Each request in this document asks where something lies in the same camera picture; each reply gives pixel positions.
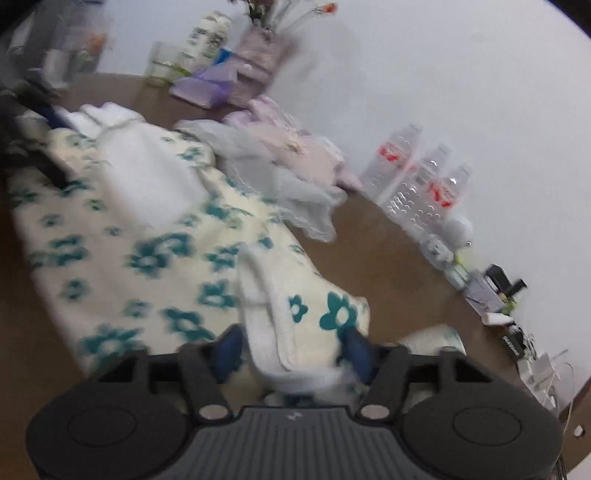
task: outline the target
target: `white fabric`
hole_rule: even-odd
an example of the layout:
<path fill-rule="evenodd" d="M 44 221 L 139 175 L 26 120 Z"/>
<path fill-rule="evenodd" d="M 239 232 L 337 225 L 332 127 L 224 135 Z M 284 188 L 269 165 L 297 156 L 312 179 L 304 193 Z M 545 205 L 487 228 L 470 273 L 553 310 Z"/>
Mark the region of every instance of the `white fabric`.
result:
<path fill-rule="evenodd" d="M 211 146 L 222 170 L 242 188 L 277 203 L 281 217 L 307 236 L 330 242 L 336 236 L 330 217 L 345 202 L 338 187 L 319 187 L 273 163 L 271 153 L 240 127 L 211 120 L 181 121 L 176 128 Z"/>
<path fill-rule="evenodd" d="M 108 181 L 141 225 L 162 229 L 207 196 L 193 165 L 183 158 L 182 152 L 171 151 L 166 142 L 151 141 L 165 135 L 163 129 L 114 103 L 101 108 L 83 105 L 80 110 L 66 118 L 80 133 L 97 141 L 112 167 L 105 170 Z M 193 148 L 200 150 L 198 156 L 202 161 L 213 162 L 207 145 Z"/>
<path fill-rule="evenodd" d="M 137 145 L 138 150 L 126 149 L 128 139 L 142 145 Z M 272 295 L 272 311 L 281 312 L 285 328 L 282 344 L 291 345 L 282 348 L 282 361 L 270 369 L 271 375 L 277 376 L 278 385 L 285 383 L 284 391 L 291 389 L 293 393 L 304 389 L 320 394 L 341 381 L 344 371 L 328 366 L 336 359 L 340 326 L 329 297 L 354 306 L 353 321 L 362 331 L 369 323 L 364 302 L 349 300 L 322 280 L 279 220 L 276 208 L 233 187 L 210 166 L 213 157 L 209 149 L 199 148 L 203 145 L 193 138 L 137 118 L 124 125 L 111 124 L 99 135 L 98 143 L 112 149 L 110 163 L 102 159 L 97 141 L 70 130 L 51 131 L 47 142 L 52 154 L 67 159 L 78 177 L 67 189 L 58 191 L 37 170 L 20 171 L 11 179 L 14 218 L 33 279 L 59 331 L 85 369 L 97 368 L 129 349 L 147 347 L 152 353 L 169 353 L 185 342 L 211 340 L 241 317 L 268 319 L 248 313 L 248 306 L 263 302 L 268 290 L 244 296 L 247 315 L 239 307 L 236 256 L 242 247 L 256 244 L 264 246 L 264 252 L 273 252 L 269 258 L 274 260 L 265 265 L 272 284 L 280 288 Z M 129 155 L 138 152 L 141 158 L 148 152 L 161 152 L 149 162 L 160 163 L 155 168 L 163 170 L 182 159 L 191 165 L 189 173 L 205 189 L 206 197 L 192 203 L 164 228 L 147 232 L 142 220 L 157 217 L 152 197 L 167 195 L 165 184 L 154 183 L 154 190 L 136 188 L 133 184 L 143 179 L 131 175 L 126 161 L 137 162 L 137 168 L 142 169 L 141 159 L 118 155 L 117 145 Z M 124 185 L 115 172 L 128 172 L 125 179 L 131 185 Z M 148 209 L 141 210 L 141 205 Z M 162 213 L 171 217 L 169 212 Z M 296 266 L 298 273 L 292 280 Z M 297 296 L 301 297 L 300 305 L 310 304 L 308 314 L 290 312 Z M 327 315 L 329 321 L 323 322 Z M 289 322 L 295 325 L 291 329 Z M 252 352 L 257 355 L 265 355 L 258 342 L 275 335 L 277 328 L 271 333 L 266 330 L 265 335 L 249 335 Z M 311 338 L 314 331 L 324 338 L 322 345 Z M 268 352 L 272 359 L 272 350 Z M 328 381 L 318 380 L 323 369 Z"/>
<path fill-rule="evenodd" d="M 260 247 L 244 248 L 239 254 L 238 294 L 253 366 L 272 390 L 324 391 L 326 396 L 356 382 L 348 364 L 335 366 L 340 352 L 335 332 L 347 324 L 367 334 L 365 299 L 349 299 L 297 257 Z M 331 310 L 329 296 L 344 305 Z"/>

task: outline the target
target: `white blanket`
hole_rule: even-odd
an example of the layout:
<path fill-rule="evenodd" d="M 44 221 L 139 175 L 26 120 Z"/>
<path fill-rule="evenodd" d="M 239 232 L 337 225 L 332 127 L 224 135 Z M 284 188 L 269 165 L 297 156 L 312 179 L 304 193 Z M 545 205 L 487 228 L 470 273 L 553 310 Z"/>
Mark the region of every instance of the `white blanket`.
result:
<path fill-rule="evenodd" d="M 319 277 L 275 207 L 235 188 L 211 166 L 205 145 L 137 117 L 100 130 L 95 140 L 50 132 L 55 158 L 79 173 L 66 190 L 36 170 L 11 181 L 35 282 L 86 369 L 132 348 L 174 352 L 239 322 L 236 263 L 247 245 L 282 259 L 266 268 L 278 285 L 290 285 L 276 299 L 292 312 L 290 368 L 333 365 L 345 323 L 367 331 L 364 300 Z M 294 290 L 290 263 L 304 272 L 298 282 L 308 278 L 314 288 Z M 334 296 L 355 315 L 342 319 Z M 316 341 L 319 333 L 330 341 Z"/>

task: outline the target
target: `floral blanket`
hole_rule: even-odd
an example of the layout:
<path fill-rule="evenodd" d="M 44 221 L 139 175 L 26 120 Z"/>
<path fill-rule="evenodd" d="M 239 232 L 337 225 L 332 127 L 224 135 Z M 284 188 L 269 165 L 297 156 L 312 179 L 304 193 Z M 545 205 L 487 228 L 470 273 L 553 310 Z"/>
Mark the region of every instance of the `floral blanket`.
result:
<path fill-rule="evenodd" d="M 71 130 L 51 131 L 48 139 L 54 156 L 77 172 L 68 188 L 56 190 L 37 170 L 11 181 L 34 280 L 87 371 L 129 349 L 169 353 L 186 342 L 212 340 L 239 322 L 236 259 L 244 244 L 281 249 L 316 272 L 272 203 L 237 189 L 194 138 L 150 127 L 151 141 L 191 162 L 207 191 L 166 228 L 138 224 L 109 181 L 97 142 Z M 285 301 L 300 322 L 306 312 L 301 297 Z M 332 317 L 339 301 L 329 297 L 319 329 L 336 335 Z M 359 321 L 366 327 L 369 313 L 359 312 Z"/>

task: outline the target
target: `pink fabric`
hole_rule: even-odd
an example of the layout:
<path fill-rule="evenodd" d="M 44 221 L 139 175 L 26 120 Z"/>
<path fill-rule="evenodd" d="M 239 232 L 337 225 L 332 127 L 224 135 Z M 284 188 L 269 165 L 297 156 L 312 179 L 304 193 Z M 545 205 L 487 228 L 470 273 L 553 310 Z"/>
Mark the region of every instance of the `pink fabric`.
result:
<path fill-rule="evenodd" d="M 301 129 L 291 115 L 285 113 L 266 95 L 259 95 L 248 102 L 248 111 L 232 112 L 226 115 L 223 122 L 247 129 L 256 124 L 251 133 L 278 157 L 279 163 L 304 180 L 323 186 L 336 184 L 354 192 L 363 190 L 359 177 L 345 167 L 342 152 L 332 142 L 325 138 L 316 138 L 308 131 Z M 284 132 L 264 129 L 263 125 Z M 305 145 L 306 153 L 297 154 L 294 142 Z"/>
<path fill-rule="evenodd" d="M 265 145 L 278 164 L 286 166 L 302 180 L 322 187 L 335 185 L 340 159 L 331 155 L 318 140 L 262 122 L 249 124 L 246 130 Z"/>

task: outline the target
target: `clutter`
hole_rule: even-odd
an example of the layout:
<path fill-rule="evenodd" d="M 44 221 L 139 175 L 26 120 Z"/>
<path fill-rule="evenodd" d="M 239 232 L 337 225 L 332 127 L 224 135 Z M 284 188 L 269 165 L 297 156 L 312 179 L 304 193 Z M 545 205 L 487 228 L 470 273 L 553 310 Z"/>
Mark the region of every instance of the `clutter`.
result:
<path fill-rule="evenodd" d="M 453 263 L 453 252 L 438 235 L 429 235 L 420 245 L 421 253 L 438 270 Z"/>
<path fill-rule="evenodd" d="M 237 81 L 236 69 L 223 62 L 178 79 L 170 95 L 202 108 L 214 108 L 227 101 Z"/>
<path fill-rule="evenodd" d="M 454 257 L 454 264 L 445 271 L 445 276 L 448 282 L 458 291 L 466 288 L 470 281 L 470 272 L 458 262 L 457 256 Z"/>
<path fill-rule="evenodd" d="M 230 18 L 217 11 L 203 17 L 177 57 L 174 65 L 177 75 L 189 76 L 197 69 L 209 67 L 226 44 L 231 26 Z"/>
<path fill-rule="evenodd" d="M 535 348 L 532 349 L 532 351 L 534 353 L 533 355 L 526 355 L 524 358 L 517 361 L 519 377 L 541 405 L 548 408 L 550 411 L 555 411 L 556 416 L 560 414 L 563 407 L 566 405 L 569 406 L 569 415 L 563 428 L 563 432 L 566 432 L 569 427 L 570 415 L 572 413 L 576 382 L 572 365 L 568 362 L 559 363 L 558 359 L 567 353 L 568 350 L 563 350 L 552 358 L 550 358 L 547 352 L 538 354 L 535 352 Z M 569 368 L 571 374 L 570 378 L 562 376 L 563 372 L 561 372 L 561 369 L 563 369 L 563 367 Z M 563 402 L 559 402 L 558 395 L 556 394 L 558 386 L 556 380 L 559 382 L 566 380 L 570 384 L 570 396 Z"/>
<path fill-rule="evenodd" d="M 526 283 L 520 278 L 515 283 L 511 284 L 503 269 L 494 264 L 485 270 L 483 277 L 499 296 L 499 298 L 504 302 L 500 312 L 505 315 L 510 315 L 511 312 L 517 308 L 515 296 L 520 291 L 527 288 Z"/>
<path fill-rule="evenodd" d="M 66 88 L 76 74 L 97 67 L 109 31 L 103 7 L 103 1 L 79 0 L 60 14 L 41 68 L 43 79 L 52 88 Z"/>
<path fill-rule="evenodd" d="M 481 318 L 484 318 L 489 312 L 500 311 L 505 304 L 479 274 L 472 275 L 463 295 Z"/>
<path fill-rule="evenodd" d="M 499 338 L 501 345 L 509 352 L 509 354 L 517 361 L 525 357 L 525 350 L 519 344 L 518 340 L 510 333 L 504 333 Z"/>
<path fill-rule="evenodd" d="M 392 133 L 380 145 L 374 160 L 361 177 L 365 196 L 378 205 L 383 203 L 392 181 L 406 168 L 422 130 L 422 127 L 408 125 Z"/>
<path fill-rule="evenodd" d="M 482 324 L 486 325 L 487 327 L 490 326 L 497 326 L 497 325 L 509 325 L 513 323 L 513 318 L 505 315 L 503 313 L 491 313 L 488 312 L 482 318 Z"/>

